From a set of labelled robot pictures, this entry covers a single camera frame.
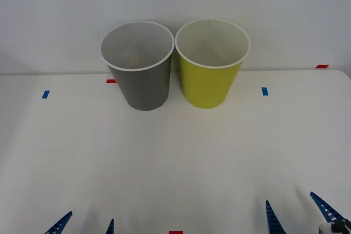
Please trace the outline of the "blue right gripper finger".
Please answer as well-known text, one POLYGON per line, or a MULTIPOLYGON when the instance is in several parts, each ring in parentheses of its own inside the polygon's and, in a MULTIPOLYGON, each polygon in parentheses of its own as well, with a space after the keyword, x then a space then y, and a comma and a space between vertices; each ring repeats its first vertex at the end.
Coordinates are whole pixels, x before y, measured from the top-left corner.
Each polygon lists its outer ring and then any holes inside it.
POLYGON ((268 200, 265 202, 269 234, 286 234, 268 200))
POLYGON ((310 196, 318 206, 319 210, 321 211, 322 215, 324 216, 327 222, 343 220, 343 216, 340 213, 338 213, 335 209, 333 209, 328 203, 326 203, 322 198, 320 198, 314 192, 311 191, 310 196))

